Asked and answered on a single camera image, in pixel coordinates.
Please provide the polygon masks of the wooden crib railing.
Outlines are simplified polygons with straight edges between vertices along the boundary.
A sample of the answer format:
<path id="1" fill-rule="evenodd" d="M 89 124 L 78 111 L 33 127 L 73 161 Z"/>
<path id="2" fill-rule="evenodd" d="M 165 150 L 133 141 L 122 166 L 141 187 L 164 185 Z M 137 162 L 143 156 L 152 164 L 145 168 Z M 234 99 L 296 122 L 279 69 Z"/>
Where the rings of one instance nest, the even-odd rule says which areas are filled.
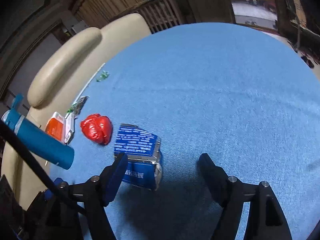
<path id="1" fill-rule="evenodd" d="M 149 0 L 133 12 L 144 18 L 152 34 L 194 20 L 187 0 Z"/>

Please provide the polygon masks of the red knotted plastic bag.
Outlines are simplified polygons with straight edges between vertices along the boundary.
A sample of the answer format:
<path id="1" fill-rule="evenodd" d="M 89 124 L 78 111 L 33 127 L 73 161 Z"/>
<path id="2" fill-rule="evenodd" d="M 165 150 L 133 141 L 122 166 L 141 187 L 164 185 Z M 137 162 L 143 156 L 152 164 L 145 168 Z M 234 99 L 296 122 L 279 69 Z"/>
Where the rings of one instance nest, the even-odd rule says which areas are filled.
<path id="1" fill-rule="evenodd" d="M 100 145 L 107 145 L 111 141 L 112 123 L 107 116 L 91 114 L 80 122 L 84 136 Z"/>

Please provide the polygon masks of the beige striped curtain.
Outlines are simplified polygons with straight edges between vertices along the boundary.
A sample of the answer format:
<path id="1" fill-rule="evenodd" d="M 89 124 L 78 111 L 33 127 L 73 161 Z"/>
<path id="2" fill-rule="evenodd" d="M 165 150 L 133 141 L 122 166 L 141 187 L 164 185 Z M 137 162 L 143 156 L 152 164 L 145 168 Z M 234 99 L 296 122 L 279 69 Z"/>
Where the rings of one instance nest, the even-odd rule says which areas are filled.
<path id="1" fill-rule="evenodd" d="M 90 27 L 102 28 L 145 0 L 75 0 L 71 12 Z"/>

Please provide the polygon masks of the green candy wrapper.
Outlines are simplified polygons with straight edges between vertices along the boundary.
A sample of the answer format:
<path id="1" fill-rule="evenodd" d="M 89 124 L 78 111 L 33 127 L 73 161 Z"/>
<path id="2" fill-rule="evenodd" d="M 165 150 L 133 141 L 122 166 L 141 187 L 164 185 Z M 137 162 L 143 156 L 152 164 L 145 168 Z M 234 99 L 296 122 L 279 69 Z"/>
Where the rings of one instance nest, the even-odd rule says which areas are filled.
<path id="1" fill-rule="evenodd" d="M 106 80 L 108 77 L 109 77 L 109 72 L 106 72 L 106 71 L 102 71 L 101 73 L 100 73 L 100 75 L 96 78 L 96 81 L 97 82 L 101 82 L 101 81 L 103 81 L 103 80 Z"/>

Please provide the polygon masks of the blue foil medicine box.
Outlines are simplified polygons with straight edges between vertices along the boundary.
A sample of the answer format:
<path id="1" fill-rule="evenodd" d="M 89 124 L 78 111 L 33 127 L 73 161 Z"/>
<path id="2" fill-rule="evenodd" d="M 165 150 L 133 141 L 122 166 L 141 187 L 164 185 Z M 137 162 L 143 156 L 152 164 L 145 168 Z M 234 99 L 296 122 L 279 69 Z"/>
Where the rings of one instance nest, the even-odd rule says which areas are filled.
<path id="1" fill-rule="evenodd" d="M 123 181 L 156 191 L 162 178 L 160 137 L 136 125 L 121 124 L 114 143 L 114 156 L 121 153 L 128 158 Z"/>

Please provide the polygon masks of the orange white carton box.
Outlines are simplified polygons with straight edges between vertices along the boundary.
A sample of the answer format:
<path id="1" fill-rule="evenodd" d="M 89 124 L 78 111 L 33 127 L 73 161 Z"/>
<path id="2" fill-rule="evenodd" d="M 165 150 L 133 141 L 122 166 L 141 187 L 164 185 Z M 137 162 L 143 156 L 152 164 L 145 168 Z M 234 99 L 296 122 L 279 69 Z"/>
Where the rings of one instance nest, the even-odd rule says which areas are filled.
<path id="1" fill-rule="evenodd" d="M 45 132 L 61 143 L 68 145 L 74 135 L 74 120 L 73 113 L 68 113 L 67 117 L 63 117 L 60 113 L 54 112 L 47 122 Z"/>

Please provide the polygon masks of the blue round tablecloth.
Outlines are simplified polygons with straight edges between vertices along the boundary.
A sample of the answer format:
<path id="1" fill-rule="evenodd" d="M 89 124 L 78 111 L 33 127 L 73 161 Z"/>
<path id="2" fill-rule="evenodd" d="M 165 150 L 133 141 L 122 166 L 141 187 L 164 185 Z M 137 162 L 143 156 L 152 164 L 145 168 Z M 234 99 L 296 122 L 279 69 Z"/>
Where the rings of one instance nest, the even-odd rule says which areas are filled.
<path id="1" fill-rule="evenodd" d="M 198 23 L 152 34 L 102 66 L 78 120 L 108 116 L 161 139 L 156 191 L 122 183 L 106 208 L 117 239 L 210 239 L 221 214 L 201 154 L 244 183 L 268 181 L 293 239 L 319 221 L 319 80 L 260 31 Z"/>

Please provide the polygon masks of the cream leather sofa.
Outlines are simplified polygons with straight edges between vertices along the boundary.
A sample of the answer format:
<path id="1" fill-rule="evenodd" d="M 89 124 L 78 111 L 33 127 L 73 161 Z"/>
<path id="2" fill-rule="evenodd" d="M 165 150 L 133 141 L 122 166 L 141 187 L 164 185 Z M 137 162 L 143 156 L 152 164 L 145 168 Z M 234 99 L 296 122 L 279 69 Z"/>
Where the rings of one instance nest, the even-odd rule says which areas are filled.
<path id="1" fill-rule="evenodd" d="M 138 13 L 123 16 L 101 29 L 90 27 L 59 48 L 34 77 L 27 94 L 26 119 L 44 130 L 54 112 L 65 114 L 102 66 L 126 47 L 151 35 Z M 46 189 L 16 151 L 5 144 L 1 174 L 18 204 L 27 210 Z"/>

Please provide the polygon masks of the dark snack wrapper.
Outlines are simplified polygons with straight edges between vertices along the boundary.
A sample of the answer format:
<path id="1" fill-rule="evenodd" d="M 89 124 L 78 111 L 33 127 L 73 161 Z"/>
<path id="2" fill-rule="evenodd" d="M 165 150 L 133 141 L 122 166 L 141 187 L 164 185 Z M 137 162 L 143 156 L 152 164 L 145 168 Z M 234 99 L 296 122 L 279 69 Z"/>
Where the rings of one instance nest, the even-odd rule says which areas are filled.
<path id="1" fill-rule="evenodd" d="M 73 111 L 72 113 L 74 115 L 79 115 L 84 104 L 86 103 L 86 101 L 88 100 L 89 96 L 81 96 L 77 102 L 73 105 Z"/>

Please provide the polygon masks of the blue water bottle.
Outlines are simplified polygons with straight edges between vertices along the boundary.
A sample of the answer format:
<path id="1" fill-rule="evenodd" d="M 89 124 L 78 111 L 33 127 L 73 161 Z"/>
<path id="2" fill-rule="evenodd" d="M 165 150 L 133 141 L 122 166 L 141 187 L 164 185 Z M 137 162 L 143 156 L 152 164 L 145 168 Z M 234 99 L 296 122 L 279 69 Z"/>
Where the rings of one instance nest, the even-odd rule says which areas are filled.
<path id="1" fill-rule="evenodd" d="M 19 113 L 22 99 L 21 94 L 14 98 L 11 109 L 4 113 L 2 121 L 30 152 L 65 170 L 69 169 L 74 160 L 73 148 L 48 135 Z"/>

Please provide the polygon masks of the pair of slippers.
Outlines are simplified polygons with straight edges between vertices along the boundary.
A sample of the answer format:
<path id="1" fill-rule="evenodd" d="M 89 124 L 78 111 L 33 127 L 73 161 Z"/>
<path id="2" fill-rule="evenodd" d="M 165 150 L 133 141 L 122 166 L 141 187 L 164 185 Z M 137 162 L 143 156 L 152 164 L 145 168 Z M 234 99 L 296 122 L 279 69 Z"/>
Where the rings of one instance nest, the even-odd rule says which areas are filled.
<path id="1" fill-rule="evenodd" d="M 313 69 L 315 67 L 313 62 L 306 55 L 303 55 L 300 58 L 308 65 L 309 68 Z"/>

